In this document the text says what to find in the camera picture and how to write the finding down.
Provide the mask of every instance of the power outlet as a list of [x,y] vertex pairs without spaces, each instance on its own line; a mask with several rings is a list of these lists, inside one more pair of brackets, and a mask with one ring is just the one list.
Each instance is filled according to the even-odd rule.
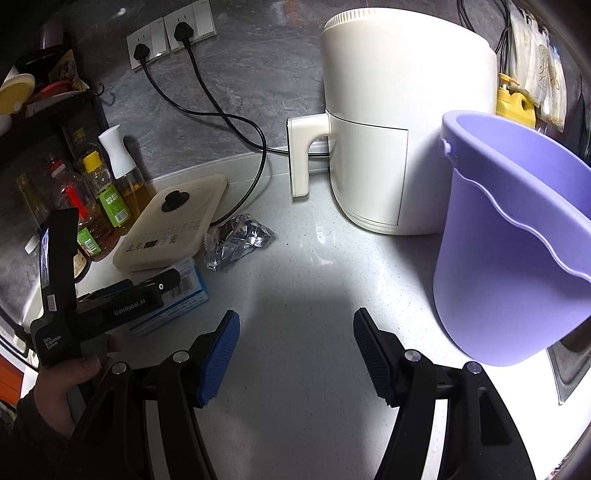
[[179,8],[176,12],[166,15],[164,17],[164,25],[166,25],[166,34],[168,35],[168,43],[171,51],[177,51],[183,48],[183,44],[174,38],[174,30],[181,22],[186,22],[193,29],[193,36],[190,42],[193,43],[197,35],[197,23],[195,22],[195,12],[193,5]]
[[127,50],[129,52],[129,62],[131,68],[137,70],[141,67],[140,63],[134,58],[134,51],[139,43],[145,44],[150,49],[147,62],[151,62],[167,53],[170,53],[166,29],[164,27],[164,18],[158,18],[150,22],[145,27],[132,33],[127,37]]
[[174,38],[174,30],[180,22],[188,23],[193,29],[193,36],[189,40],[191,43],[212,37],[216,34],[209,0],[198,0],[164,17],[164,25],[166,25],[166,33],[171,51],[177,51],[183,48],[183,44]]

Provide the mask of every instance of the gray marble wall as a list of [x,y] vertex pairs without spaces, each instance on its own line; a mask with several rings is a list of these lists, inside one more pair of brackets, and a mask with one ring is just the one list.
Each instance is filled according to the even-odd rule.
[[[495,45],[502,29],[498,0],[466,0],[476,31]],[[248,151],[217,119],[179,113],[152,89],[143,72],[129,66],[126,37],[190,0],[74,0],[59,12],[76,45],[80,69],[102,82],[106,118],[121,124],[132,154],[148,178]],[[256,121],[272,147],[286,145],[285,120],[324,109],[319,35],[327,20],[351,8],[393,7],[458,23],[456,0],[210,0],[217,36],[193,46],[206,84],[226,112]],[[569,104],[579,94],[579,68],[558,45],[567,78]],[[150,65],[155,81],[178,103],[213,111],[185,51]],[[587,98],[591,99],[589,90]],[[37,259],[26,256],[32,234],[14,189],[20,171],[30,172],[48,196],[41,145],[23,153],[0,177],[0,304],[18,316]]]

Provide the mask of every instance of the purple plastic bucket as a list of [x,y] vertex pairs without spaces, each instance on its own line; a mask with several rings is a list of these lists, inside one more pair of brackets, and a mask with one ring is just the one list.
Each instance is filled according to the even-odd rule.
[[452,190],[433,294],[473,359],[513,365],[591,314],[591,169],[510,120],[453,111]]

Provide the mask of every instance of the glass bottle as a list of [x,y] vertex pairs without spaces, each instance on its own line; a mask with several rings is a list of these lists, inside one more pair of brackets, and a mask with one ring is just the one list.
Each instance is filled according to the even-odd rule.
[[125,235],[135,223],[135,217],[117,191],[97,145],[86,139],[83,128],[74,132],[72,141],[74,142],[74,150],[77,153],[82,152],[78,159],[78,167],[93,195],[100,201],[111,225],[119,227],[121,235]]
[[125,148],[121,126],[115,125],[102,132],[99,141],[109,154],[117,189],[134,218],[138,218],[150,203],[152,194],[134,159]]
[[139,168],[135,167],[121,178],[116,179],[115,184],[123,195],[125,203],[131,209],[132,215],[138,218],[152,200],[152,194],[148,190]]
[[78,245],[92,261],[102,260],[117,245],[119,230],[105,218],[84,179],[66,170],[66,165],[55,156],[51,155],[50,161],[57,208],[78,208]]
[[[47,217],[51,213],[39,190],[33,185],[29,176],[25,173],[17,178],[17,189],[21,193],[25,206],[31,215],[35,230],[39,238],[47,229]],[[78,283],[82,280],[90,268],[90,262],[78,248],[78,253],[74,256],[74,281]]]

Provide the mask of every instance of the black power cord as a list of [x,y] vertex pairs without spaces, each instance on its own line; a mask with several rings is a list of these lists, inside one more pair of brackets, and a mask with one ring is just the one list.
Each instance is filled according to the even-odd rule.
[[[503,20],[505,20],[505,27],[501,32],[498,43],[496,44],[495,53],[499,55],[499,70],[501,73],[507,73],[509,70],[509,35],[511,33],[511,17],[509,16],[508,0],[500,0],[500,2],[503,7]],[[456,6],[457,14],[460,17],[460,23],[468,30],[476,33],[476,30],[474,30],[474,26],[468,17],[468,13],[466,12],[464,0],[457,0]]]
[[150,49],[146,45],[144,45],[143,43],[140,43],[135,48],[134,58],[142,66],[142,69],[144,70],[144,73],[146,74],[146,77],[148,78],[148,80],[150,81],[150,83],[152,84],[152,86],[154,87],[154,89],[160,94],[160,96],[162,98],[164,98],[173,107],[175,107],[176,109],[180,110],[181,112],[187,113],[189,115],[195,115],[195,116],[219,116],[219,117],[226,116],[228,118],[233,118],[234,120],[239,120],[241,122],[244,122],[244,123],[252,126],[256,130],[256,132],[259,134],[259,136],[261,137],[261,143],[262,143],[262,145],[261,145],[261,150],[262,150],[261,164],[260,164],[259,169],[258,169],[258,171],[256,173],[255,179],[252,181],[252,184],[251,184],[250,188],[246,191],[244,197],[242,197],[242,199],[226,215],[224,215],[220,219],[215,220],[214,222],[211,222],[210,223],[210,226],[219,225],[220,223],[223,223],[226,220],[228,220],[234,214],[234,212],[236,212],[242,206],[242,204],[244,204],[244,202],[247,200],[247,198],[251,195],[252,191],[255,189],[256,184],[258,183],[259,179],[261,178],[263,169],[265,168],[265,162],[267,161],[267,139],[265,138],[265,134],[263,133],[263,131],[260,129],[260,127],[255,122],[253,122],[252,120],[249,120],[248,118],[244,118],[243,116],[232,115],[231,113],[221,114],[221,113],[216,113],[216,112],[196,112],[194,110],[189,110],[189,109],[187,109],[185,107],[182,107],[179,104],[177,104],[175,101],[173,101],[172,99],[170,99],[160,89],[160,87],[158,85],[156,85],[156,82],[154,81],[154,79],[150,75],[150,72],[148,71],[148,69],[146,67],[146,58],[148,58],[148,55],[149,54],[150,54]]
[[[195,72],[195,76],[197,77],[197,81],[199,82],[199,85],[201,85],[201,88],[205,92],[205,95],[207,95],[207,98],[209,98],[209,101],[212,103],[213,107],[218,111],[218,113],[222,116],[222,118],[224,119],[224,121],[226,122],[228,127],[230,127],[230,129],[240,138],[240,140],[242,140],[244,143],[246,143],[247,145],[250,145],[253,148],[257,148],[257,149],[261,150],[262,149],[261,145],[257,145],[256,143],[251,141],[249,138],[244,136],[244,134],[242,132],[240,132],[240,130],[238,130],[236,128],[236,126],[234,126],[234,124],[232,123],[232,121],[230,120],[228,115],[223,111],[222,107],[219,105],[217,100],[214,98],[212,93],[207,88],[207,85],[205,85],[205,82],[203,81],[203,78],[201,77],[201,73],[199,72],[199,68],[197,67],[197,61],[195,60],[195,55],[193,54],[193,50],[191,49],[190,39],[193,36],[193,33],[194,33],[193,29],[190,25],[188,25],[188,23],[180,22],[177,24],[176,28],[174,29],[174,38],[176,41],[181,42],[183,44],[183,47],[187,50],[187,52],[189,54],[189,58],[191,60],[191,65],[193,66],[193,71]],[[289,151],[281,150],[279,148],[267,147],[267,151],[273,152],[273,153],[279,153],[282,155],[289,155]],[[328,156],[328,154],[325,154],[325,153],[308,153],[308,155],[310,157],[327,157]]]
[[468,13],[466,12],[466,6],[464,5],[464,0],[457,0],[457,15],[458,17],[460,17],[460,23],[462,23],[462,25],[464,25],[468,30],[473,31],[474,33],[476,33],[476,30],[474,30],[474,27],[472,26],[472,22],[470,22],[470,18],[468,17]]

